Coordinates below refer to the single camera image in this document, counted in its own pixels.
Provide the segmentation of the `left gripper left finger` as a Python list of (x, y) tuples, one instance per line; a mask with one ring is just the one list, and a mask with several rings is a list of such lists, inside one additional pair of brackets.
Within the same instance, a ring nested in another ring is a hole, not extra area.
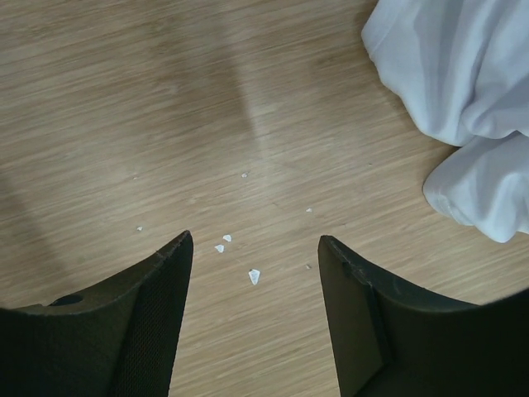
[(3, 396), (166, 396), (193, 263), (185, 231), (49, 305), (1, 310)]

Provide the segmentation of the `white t shirt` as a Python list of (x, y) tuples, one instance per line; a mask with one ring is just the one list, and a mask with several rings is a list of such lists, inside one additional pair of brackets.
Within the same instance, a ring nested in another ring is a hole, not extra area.
[(427, 202), (496, 242), (527, 232), (527, 2), (380, 1), (361, 37), (418, 130), (455, 147)]

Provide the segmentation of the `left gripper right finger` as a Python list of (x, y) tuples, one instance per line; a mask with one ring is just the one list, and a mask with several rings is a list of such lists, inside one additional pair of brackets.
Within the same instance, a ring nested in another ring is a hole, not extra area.
[(527, 395), (526, 290), (484, 305), (452, 299), (332, 236), (318, 265), (341, 395)]

